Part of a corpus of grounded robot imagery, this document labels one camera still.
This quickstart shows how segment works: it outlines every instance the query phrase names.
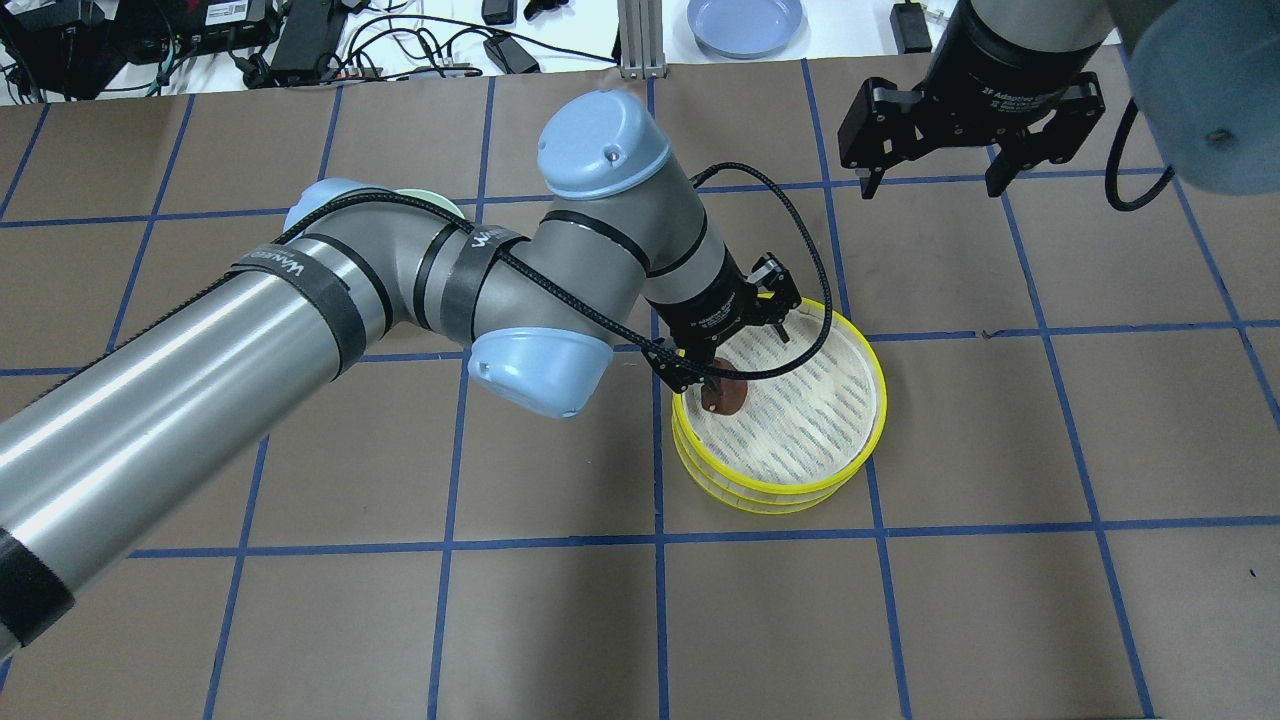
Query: yellow rimmed basket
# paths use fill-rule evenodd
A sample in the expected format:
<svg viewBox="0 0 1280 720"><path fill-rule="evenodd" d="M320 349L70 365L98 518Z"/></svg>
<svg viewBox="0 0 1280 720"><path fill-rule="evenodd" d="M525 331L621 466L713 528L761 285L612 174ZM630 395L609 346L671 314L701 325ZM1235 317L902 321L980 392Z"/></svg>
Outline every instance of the yellow rimmed basket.
<svg viewBox="0 0 1280 720"><path fill-rule="evenodd" d="M804 300L787 316L783 343L773 328L744 328L718 354L739 369L781 365L822 329L823 306ZM884 373L870 343L838 313L831 334L804 366L753 380L730 416L703 410L699 393L672 401L676 452L694 482L721 502L760 515L813 507L867 461L884 429Z"/></svg>

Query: cable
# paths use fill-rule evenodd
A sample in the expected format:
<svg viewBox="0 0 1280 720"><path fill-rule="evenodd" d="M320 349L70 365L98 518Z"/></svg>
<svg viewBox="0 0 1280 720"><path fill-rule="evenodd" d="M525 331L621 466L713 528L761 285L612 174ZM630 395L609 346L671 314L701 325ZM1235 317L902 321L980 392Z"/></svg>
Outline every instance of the cable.
<svg viewBox="0 0 1280 720"><path fill-rule="evenodd" d="M472 22L467 22L467 20L458 20L458 19L453 19L453 18L442 18L439 15L398 14L398 15L394 15L393 18L387 18L387 17L374 18L371 20L365 22L364 24L361 24L360 27L357 27L355 29L355 32L351 33L351 40L348 40L348 42L347 42L347 60L348 61L351 61L351 59L355 56L355 53L356 53L356 50L355 50L356 49L356 38L360 37L360 33L364 32L365 29L370 28L371 26L376 24L376 23L385 22L387 19L431 20L431 22L439 22L439 23L453 24L453 26L462 26L462 27L475 28L475 29L490 29L488 26L483 26L483 24L479 24L479 23L472 23ZM591 53L584 53L581 50L572 50L570 47L559 47L559 46L556 46L556 45L550 45L550 44L543 42L541 40L535 40L532 37L529 37L527 35L518 35L518 33L507 32L507 31L503 31L503 33L504 35L509 35L511 37L515 37L517 40L524 40L526 42L531 42L534 45L538 45L539 47L545 47L547 50L552 50L552 51L556 51L556 53L564 53L564 54L568 54L568 55L577 55L580 58L586 58L589 60L599 60L602 63L609 63L611 65L616 65L617 64L617 61L613 58L605 58L604 55L594 55ZM360 47L365 49L367 46L369 45L366 42L366 44L361 45Z"/></svg>
<svg viewBox="0 0 1280 720"><path fill-rule="evenodd" d="M146 90L146 88L151 87L152 85L154 85L154 81L148 82L148 83L145 83L145 85L134 85L133 87L104 87L102 90L99 91L99 94L102 94L102 92L137 92L138 90Z"/></svg>
<svg viewBox="0 0 1280 720"><path fill-rule="evenodd" d="M804 352L801 352L796 357L791 359L787 363L783 363L782 365L778 365L777 368L771 368L768 370L726 370L721 368L701 365L691 360L686 360L684 356L677 355L668 347L658 345L653 340L644 337L643 334L632 331L631 328L627 328L626 325L618 323L617 320L613 320L612 318L604 315L599 310L595 310L590 305L582 302L572 293L570 293L567 290L556 284L554 281L543 275L541 273L539 273L538 270L535 270L534 268L529 266L522 260L512 255L511 251L507 250L506 247L499 247L497 256L499 260L509 265L513 270L516 270L521 275L525 275L525 278L532 281L538 287L545 290L548 293L550 293L553 297L556 297L564 305L568 305L570 309L572 309L573 311L579 313L580 315L584 315L593 323L605 328L613 334L640 346L644 354L648 355L649 357L653 357L655 360L671 365L681 366L691 373L698 374L700 377L699 382L704 382L705 378L721 378L726 380L767 380L769 378L777 378L780 375L785 375L795 370L796 368L800 368L810 359L813 359L813 356L822 350L823 343L827 342L827 336L831 334L831 322L832 322L831 282L827 278L826 268L822 265L822 256L818 255L818 247L814 245L813 236L809 234L809 228L805 227L804 219L800 218L800 213L795 209L795 205L791 204L791 200L787 197L786 192L783 192L782 188L778 187L777 183L769 179L764 173L742 163L717 163L716 165L712 165L710 168L707 168L705 170L690 178L690 182L694 184L694 187L699 187L700 184L707 182L712 176L726 169L741 170L754 177L755 179L764 183L764 186L771 192L773 192L773 195L777 196L778 200L782 201L782 206L786 208L787 213L791 215L791 220L796 224L796 229L800 231L800 237L804 240L805 247L808 247L809 250L809 256L813 260L814 269L818 270L818 283L822 286L822 307L823 307L822 329L818 331L818 337L814 338L813 345L810 345Z"/></svg>
<svg viewBox="0 0 1280 720"><path fill-rule="evenodd" d="M40 85L36 82L36 73L31 72L31 65L27 63L27 59L22 56L22 51L18 50L18 44L14 42L13 36L9 35L9 26L0 22L0 32L4 33L3 38L4 46L9 51L9 55L13 58L13 64L18 65L19 68L22 68L22 72L27 73L27 79L31 82L31 94L35 95L37 102L44 102L45 92L40 88ZM22 92L20 86L18 88L18 95L24 95Z"/></svg>
<svg viewBox="0 0 1280 720"><path fill-rule="evenodd" d="M1124 146L1129 142L1129 131L1133 129L1133 122L1138 118L1138 104L1129 99L1129 104L1125 105L1124 114L1120 115L1120 126L1116 127L1116 137L1111 141L1111 152L1107 154L1107 169L1102 176L1102 186L1107 193L1107 202L1120 210L1121 213L1132 213L1140 208L1146 208L1152 200L1156 199L1169 184L1169 181L1174 179L1174 167L1169 165L1165 172L1156 181L1156 184L1151 186L1151 190L1143 192L1137 200L1121 200L1120 199L1120 158L1124 155Z"/></svg>
<svg viewBox="0 0 1280 720"><path fill-rule="evenodd" d="M804 352L801 352L792 360L783 363L782 365L778 365L777 368L771 368L768 370L726 370L721 368L712 368L708 365L694 363L692 360L685 359L684 356L669 350L668 347L659 345L653 340L644 337L643 334L632 331L631 328L627 328L626 325L618 323L617 320L604 315L603 313L591 307L586 302L582 302L581 300L575 297L573 293L568 292L567 290L558 286L554 281L552 281L547 275L543 275L534 268L529 266L520 258L512 255L511 251L507 250L506 247L498 249L497 258L503 263L506 263L508 266L511 266L513 270L516 270L517 273L531 281L534 284L543 288L549 295L563 302L564 305L568 305L570 309L572 309L573 311L579 313L580 315L585 316L593 323L603 327L611 333L637 345L649 357L657 359L662 363L667 363L671 365L677 365L691 373L695 373L696 375L699 375L699 382L704 382L707 378L721 378L726 380L765 380L769 378L776 378L778 375L785 375L795 370L796 368L804 365L810 359L813 359L813 356L822 350L823 343L827 342L827 336L831 334L831 323L832 323L831 281L827 278L827 269L822 264L822 256L818 254L818 246L814 245L813 236L809 234L809 228L804 224L804 219L800 217L800 213L796 210L795 205L791 204L791 200L787 197L786 192L783 192L782 188L778 187L777 183L769 179L764 173L742 163L718 163L690 178L690 182L692 183L694 187L699 187L709 178L712 178L714 174L727 169L740 170L754 177L755 179L764 183L764 186L771 192L773 192L774 196L777 196L777 199L782 202L782 206L787 210L787 214L791 215L791 220L795 223L796 229L800 231L800 237L804 240L805 247L809 250L809 258L813 260L814 269L818 272L818 283L822 286L823 313L822 313L822 329L818 331L818 337L814 338L813 345L810 345ZM291 240L302 234L302 232L307 227L320 220L321 218L325 218L326 215L337 213L338 210L342 210L344 208L351 208L353 205L362 205L366 202L389 202L393 205L407 205L410 208L417 208L419 210L425 210L435 215L436 218L444 220L445 223L458 228L462 232L470 233L475 229L475 224L467 220L466 218L456 215L425 200L408 197L406 195L399 195L396 192L365 192L360 195L347 195L337 197L334 200L330 200L329 202L325 202L324 205L316 208L306 217L303 217L301 220L294 223L287 231L284 231L284 233L282 233L278 238L275 238L273 243L284 245Z"/></svg>
<svg viewBox="0 0 1280 720"><path fill-rule="evenodd" d="M18 97L14 96L14 94L13 94L13 81L9 79L9 70L13 70L17 67L18 67L18 63L13 63L13 64L5 65L5 67L0 68L0 74L4 76L4 87L5 87L5 90L9 91L9 100L13 100L14 105L26 105L27 102L24 101L26 100L24 97L23 97L23 100L19 100L18 97L20 97L20 96L18 96Z"/></svg>
<svg viewBox="0 0 1280 720"><path fill-rule="evenodd" d="M169 51L156 65L156 79L148 86L147 97L160 95L160 88L169 83L169 76L177 69L173 67L173 63L177 60L175 55L178 54L178 36L173 32L173 23L169 22L169 14L164 12L160 0L151 0L151 4L155 6L156 13L160 13L164 28L169 33Z"/></svg>
<svg viewBox="0 0 1280 720"><path fill-rule="evenodd" d="M440 68L439 63L436 63L436 60L435 60L435 55L438 55L440 53L440 50L438 47L433 49L431 45L428 42L428 40L424 38L421 35L419 35L420 29L425 29L425 28L392 27L392 28L388 28L388 29L378 32L378 35L370 37L364 44L361 44L360 47L357 47L355 50L353 55L348 55L346 60L339 61L337 72L342 72L343 68L346 68L347 65L352 64L352 61L355 61L356 68L358 70L361 70L361 74L364 74L364 60L361 60L361 58L369 59L370 65L374 64L372 59L365 51L370 45L372 45L374 42L376 42L378 40L380 40L383 37L394 36L394 35L399 35L399 33L406 33L407 32L407 33L412 35L415 40L419 41L419 44L422 46L422 53L424 54L421 56L411 55L407 51L404 54L408 58L412 58L415 60L426 60L426 61L431 63L433 70L439 72L440 77L444 77L444 70Z"/></svg>
<svg viewBox="0 0 1280 720"><path fill-rule="evenodd" d="M471 35L471 33L475 33L475 35L479 35L480 37L486 37L488 38L488 37L493 37L494 35L497 35L497 31L493 31L493 29L489 29L489 28L477 28L477 27L462 28L458 32L456 32L452 36L449 36L449 38L444 41L444 56L445 58L453 58L453 41L457 40L457 38L460 38L460 37L462 37L463 35Z"/></svg>

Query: electronic device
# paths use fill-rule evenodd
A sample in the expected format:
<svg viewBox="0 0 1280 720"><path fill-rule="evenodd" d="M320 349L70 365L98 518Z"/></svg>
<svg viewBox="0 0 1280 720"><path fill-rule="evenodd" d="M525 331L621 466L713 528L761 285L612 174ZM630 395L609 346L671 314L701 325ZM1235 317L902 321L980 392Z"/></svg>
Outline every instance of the electronic device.
<svg viewBox="0 0 1280 720"><path fill-rule="evenodd" d="M170 42L175 56L207 55L269 45L279 36L274 0L120 0L111 42L145 65L165 59Z"/></svg>
<svg viewBox="0 0 1280 720"><path fill-rule="evenodd" d="M516 0L484 0L480 17L489 26L509 26L516 22Z"/></svg>
<svg viewBox="0 0 1280 720"><path fill-rule="evenodd" d="M271 82L287 87L319 81L328 72L328 59L338 50L347 15L361 8L361 3L352 0L296 0L271 58Z"/></svg>
<svg viewBox="0 0 1280 720"><path fill-rule="evenodd" d="M18 14L0 3L0 31L9 55L23 60L9 72L23 95L32 94L33 77L36 87L91 100L124 67L124 56L108 44L111 23L91 0L63 0Z"/></svg>
<svg viewBox="0 0 1280 720"><path fill-rule="evenodd" d="M485 38L484 54L507 74L518 76L543 72L538 60L521 47L515 37L506 33Z"/></svg>
<svg viewBox="0 0 1280 720"><path fill-rule="evenodd" d="M1234 195L1280 191L1280 0L960 0L924 78L861 82L840 126L840 161L865 199L884 172L943 147L997 146L987 192L1071 160L1106 111L1084 68L1112 28L1129 55L1125 108L1105 187L1137 210L1172 178ZM1116 193L1142 109L1171 167L1138 200Z"/></svg>

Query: black power adapter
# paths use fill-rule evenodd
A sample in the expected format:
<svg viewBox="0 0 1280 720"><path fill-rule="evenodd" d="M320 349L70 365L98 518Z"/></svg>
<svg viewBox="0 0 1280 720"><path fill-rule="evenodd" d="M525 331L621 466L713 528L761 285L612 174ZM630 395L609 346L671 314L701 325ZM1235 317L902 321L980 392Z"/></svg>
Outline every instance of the black power adapter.
<svg viewBox="0 0 1280 720"><path fill-rule="evenodd" d="M480 15L488 26L509 26L516 22L516 0L484 0Z"/></svg>
<svg viewBox="0 0 1280 720"><path fill-rule="evenodd" d="M924 8L919 3L897 3L888 12L888 24L893 28L893 42L899 55L909 53L932 53L929 26L924 19Z"/></svg>
<svg viewBox="0 0 1280 720"><path fill-rule="evenodd" d="M484 41L484 54L508 74L540 73L541 67L532 55L516 42L516 38L502 33Z"/></svg>

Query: blue tape line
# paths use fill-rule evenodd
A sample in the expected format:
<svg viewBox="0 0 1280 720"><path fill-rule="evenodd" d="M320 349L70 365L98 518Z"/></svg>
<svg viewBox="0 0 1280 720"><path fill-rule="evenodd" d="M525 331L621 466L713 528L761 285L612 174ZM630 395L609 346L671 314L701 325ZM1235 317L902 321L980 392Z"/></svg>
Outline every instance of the blue tape line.
<svg viewBox="0 0 1280 720"><path fill-rule="evenodd" d="M1171 530L1179 528L1252 528L1280 525L1280 515L1235 515L1229 518L1167 518L1164 520L1103 520L1108 530Z"/></svg>
<svg viewBox="0 0 1280 720"><path fill-rule="evenodd" d="M1116 577L1115 564L1111 560L1111 546L1107 542L1106 528L1102 525L1102 515L1098 510L1097 497L1093 495L1093 480L1089 478L1089 469L1084 461L1084 448L1080 445L1080 436L1075 427L1075 415L1071 413L1071 404L1066 396L1066 383L1062 380L1062 372L1057 363L1057 354L1053 350L1053 341L1048 333L1048 324L1044 322L1044 309L1041 305L1039 292L1036 288L1036 278L1032 274L1030 261L1027 249L1023 245L1023 236L1018 228L1018 219L1014 217L1014 206L1009 200L1009 193L1000 196L1000 202L1005 210L1005 219L1009 223L1009 232L1018 251L1018 263L1023 268L1027 279L1027 291L1030 295L1032 309L1036 313L1036 324L1041 329L1041 342L1044 345L1044 355L1048 359L1050 374L1053 377L1053 388L1057 392L1059 405L1062 407L1062 419L1066 423L1066 434L1071 441L1071 454L1075 456L1075 468L1080 475L1080 488L1084 492L1084 501L1089 509L1089 520L1093 525L1093 534L1098 542L1098 553L1102 557L1102 570L1107 578L1107 587L1111 591L1111 602L1115 606L1116 623L1120 629L1120 638L1124 642L1125 653L1129 657L1129 670L1133 674L1134 688L1138 701L1147 717L1155 716L1151 702L1151 693L1147 689L1147 679L1142 670L1142 660L1138 657L1138 646L1133 638L1133 629L1129 625L1129 612L1124 605L1124 594L1120 591L1120 579Z"/></svg>
<svg viewBox="0 0 1280 720"><path fill-rule="evenodd" d="M888 644L893 653L893 679L897 682L899 711L905 720L911 720L911 691L906 680L906 656L902 651L902 630L897 619L893 569L888 557L888 534L884 529L884 512L881 506L874 457L867 460L867 489L870 493L872 521L876 525L876 555L881 566L881 587L884 589L884 618L888 621Z"/></svg>
<svg viewBox="0 0 1280 720"><path fill-rule="evenodd" d="M809 117L813 122L813 137L818 150L818 168L822 170L822 193L827 202L827 232L831 233L832 275L840 293L840 311L852 320L849 307L849 287L845 283L845 256L840 251L840 229L836 223L836 200L831 191L831 170L827 168L827 143L822 140L822 119L818 117L818 96L813 91L813 77L809 74L809 60L800 59L800 72L804 76L804 91L809 97Z"/></svg>
<svg viewBox="0 0 1280 720"><path fill-rule="evenodd" d="M480 145L480 179L476 183L476 224L484 222L484 204L489 200L484 196L489 179L489 145L493 135L493 95L497 81L489 77L489 90L484 100L484 135Z"/></svg>
<svg viewBox="0 0 1280 720"><path fill-rule="evenodd" d="M1252 528L1280 525L1280 515L1235 515L1219 518L1164 518L1134 520L1103 520L1106 530L1169 530L1194 528ZM937 538L937 537L983 537L983 536L1025 536L1046 533L1092 533L1092 521L1075 523L1012 523L1006 525L924 525L888 527L883 529L887 538ZM874 528L832 528L826 530L742 530L732 533L666 533L663 544L698 544L716 542L776 542L776 541L824 541L824 539L874 539ZM653 544L657 534L630 536L570 536L545 538L508 539L454 539L449 543L452 552L483 552L489 550L534 550L553 547L608 547ZM257 546L244 548L247 557L293 557L311 555L375 555L396 552L442 552L444 542L384 542L349 544L298 544L298 546ZM239 552L234 547L163 547L136 550L131 560L169 560L183 557L234 557Z"/></svg>
<svg viewBox="0 0 1280 720"><path fill-rule="evenodd" d="M649 78L649 111L653 113L653 78ZM658 311L649 309L649 337L658 337ZM657 607L658 630L658 719L671 717L671 673L667 652L667 501L666 501L666 475L663 471L663 420L662 420L662 388L666 387L658 375L649 378L653 427L653 564L654 564L654 592Z"/></svg>
<svg viewBox="0 0 1280 720"><path fill-rule="evenodd" d="M0 202L0 218L9 210L9 202L13 201L13 193L18 191L18 181L22 179L23 170L27 169L27 161L31 160L31 152L36 149L36 140L40 138L40 131L45 127L45 118L49 117L49 109L52 105L49 102L40 110L40 118L36 119L36 127L31 131L31 140L27 141L27 149L22 151L22 159L18 160L18 169L13 172L13 179L9 181L9 190L4 193L4 201Z"/></svg>
<svg viewBox="0 0 1280 720"><path fill-rule="evenodd" d="M609 547L617 544L652 544L654 536L567 536L561 538L454 539L454 552L484 550L535 550L547 547Z"/></svg>
<svg viewBox="0 0 1280 720"><path fill-rule="evenodd" d="M389 555L399 552L439 552L443 542L370 542L346 544L261 546L246 548L248 557L300 557L314 555Z"/></svg>
<svg viewBox="0 0 1280 720"><path fill-rule="evenodd" d="M342 86L333 91L333 110L329 113L329 131L324 136L324 150L320 152L320 172L316 182L323 181L329 172L329 154L333 151L333 136L338 131L338 113L342 110Z"/></svg>
<svg viewBox="0 0 1280 720"><path fill-rule="evenodd" d="M214 705L218 702L218 687L223 679L223 662L227 660L227 642L230 639L232 620L236 618L236 601L239 597L239 583L244 571L244 550L248 547L250 532L253 529L253 512L257 507L257 491L262 484L262 468L266 465L266 448L270 445L270 437L265 437L257 443L257 459L253 460L253 480L248 487L248 500L244 501L244 520L241 523L239 544L236 548L236 564L232 568L232 583L227 589L227 606L223 609L223 624L218 632L218 650L214 653L214 669L209 674L209 692L205 694L204 720L212 720Z"/></svg>
<svg viewBox="0 0 1280 720"><path fill-rule="evenodd" d="M485 205L509 205L512 202L550 202L556 200L554 195L511 195L508 197L485 197ZM458 205L476 205L479 200L472 200L470 202L458 201Z"/></svg>
<svg viewBox="0 0 1280 720"><path fill-rule="evenodd" d="M257 215L287 215L288 208L257 208L253 210L205 210L201 213L161 213L156 222L168 220L206 220L214 218L251 218Z"/></svg>
<svg viewBox="0 0 1280 720"><path fill-rule="evenodd" d="M1164 168L1129 168L1121 169L1117 176L1158 176L1164 173ZM1101 178L1107 174L1106 170L1032 170L1021 173L1018 179L1055 179L1055 178Z"/></svg>
<svg viewBox="0 0 1280 720"><path fill-rule="evenodd" d="M820 190L826 187L822 182L780 182L776 183L782 190ZM769 192L763 184L719 184L703 186L698 188L698 195L718 195L722 192Z"/></svg>
<svg viewBox="0 0 1280 720"><path fill-rule="evenodd" d="M0 378L24 375L69 375L76 372L79 372L79 368L13 368L8 370L0 369Z"/></svg>
<svg viewBox="0 0 1280 720"><path fill-rule="evenodd" d="M1244 320L1239 323L1245 328L1280 328L1280 320ZM1206 323L1156 323L1148 325L1076 325L1047 328L1052 337L1057 336L1088 336L1088 334L1132 334L1132 333L1160 333L1160 332L1194 332L1194 331L1230 331L1236 323L1228 320L1215 320ZM1036 328L1012 328L982 333L974 331L936 331L936 332L909 332L909 333L872 333L867 336L870 342L927 342L947 340L998 340L1010 337L1039 337L1042 333ZM613 346L614 352L639 352L640 347L631 343ZM397 352L383 355L365 355L361 363L411 363L435 360L460 360L462 351L444 352ZM81 368L0 368L0 377L20 375L69 375Z"/></svg>
<svg viewBox="0 0 1280 720"><path fill-rule="evenodd" d="M886 528L891 538L938 538L968 536L1034 536L1043 533L1089 533L1093 523L1011 523L1007 525L933 525L922 528Z"/></svg>
<svg viewBox="0 0 1280 720"><path fill-rule="evenodd" d="M493 78L489 78L493 87ZM440 702L440 665L444 660L444 619L449 605L449 574L453 569L453 529L458 518L458 477L462 471L462 434L467 416L467 361L458 373L458 405L453 416L453 459L449 466L449 500L444 512L444 543L440 555L440 587L435 597L435 634L431 641L431 675L426 691L426 717L435 720Z"/></svg>
<svg viewBox="0 0 1280 720"><path fill-rule="evenodd" d="M143 547L129 553L129 560L170 560L182 557L236 557L234 547Z"/></svg>
<svg viewBox="0 0 1280 720"><path fill-rule="evenodd" d="M932 333L872 333L867 336L868 342L916 342L922 340L973 340L978 333L973 331L942 331Z"/></svg>
<svg viewBox="0 0 1280 720"><path fill-rule="evenodd" d="M420 360L461 360L461 350L447 352L394 352L388 355L365 355L361 363L415 363Z"/></svg>
<svg viewBox="0 0 1280 720"><path fill-rule="evenodd" d="M0 229L10 228L52 228L67 225L108 225L111 223L142 223L150 215L113 215L110 218L59 218L56 220L9 220L0 223Z"/></svg>
<svg viewBox="0 0 1280 720"><path fill-rule="evenodd" d="M1249 333L1244 332L1244 325L1240 323L1240 313L1235 306L1235 300L1231 299L1231 291L1226 287L1226 281L1222 278L1222 273L1217 268L1217 261L1213 260L1213 254L1208 249L1208 241L1204 240L1204 232L1199 227L1199 220L1196 219L1196 211L1192 210L1192 204L1187 200L1187 192L1183 190L1183 183L1178 177L1174 177L1174 192L1178 193L1178 202L1183 206L1183 214L1187 215L1187 224L1192 228L1192 234L1196 236L1196 245L1199 246L1201 255L1204 256L1204 264L1208 265L1210 274L1213 275L1213 283L1217 284L1217 292L1222 296L1222 305L1226 306L1226 313L1231 318L1231 323L1235 327L1236 334L1240 336L1240 345L1244 346L1244 354L1249 359L1249 365L1253 368L1253 377L1258 380L1258 387L1262 388L1262 396L1267 400L1267 410L1271 411L1271 420L1280 428L1280 402L1276 401L1276 393L1271 388L1271 383L1267 380L1267 373L1262 368L1262 361L1258 359L1257 350L1253 348L1253 341L1249 340Z"/></svg>
<svg viewBox="0 0 1280 720"><path fill-rule="evenodd" d="M124 314L129 309L129 299L133 296L133 286L138 282L138 272L142 269L142 258L147 252L151 242L151 231L156 227L156 215L160 214L160 204L164 202L165 190L169 188L169 178L173 177L173 168L178 163L178 152L182 150L182 138L187 135L187 124L191 122L191 111L196 106L196 96L187 96L187 109L182 114L182 124L178 126L178 135L173 140L173 150L169 151L169 161L164 168L164 177L160 178L160 188L156 191L156 200L151 205L151 215L147 227L142 231L142 242L133 256L133 266L129 269L129 279L124 283L124 293L120 296L120 306L115 311L115 322L111 324L111 334L106 338L106 352L115 350L115 342L120 338L120 324L124 323Z"/></svg>
<svg viewBox="0 0 1280 720"><path fill-rule="evenodd" d="M809 72L809 60L800 60L800 72L804 76L804 90L809 99L809 115L813 122L813 136L818 150L818 165L822 169L822 191L827 204L827 228L831 232L831 251L835 258L835 279L840 291L840 307L844 315L852 319L849 304L849 286L845 277L844 252L840 249L840 228L836 222L836 201L832 192L831 170L827 167L827 145L822 137L822 118L818 114L818 97L813 90L813 76ZM902 634L897 620L897 601L893 596L893 573L890 568L888 539L884 534L884 515L881 510L879 488L876 483L876 461L867 460L867 488L870 493L872 518L874 520L876 553L879 559L881 587L884 592L884 619L888 624L890 647L893 653L893 678L897 683L897 702L902 717L911 720L911 692L906 679L906 661L902 655Z"/></svg>

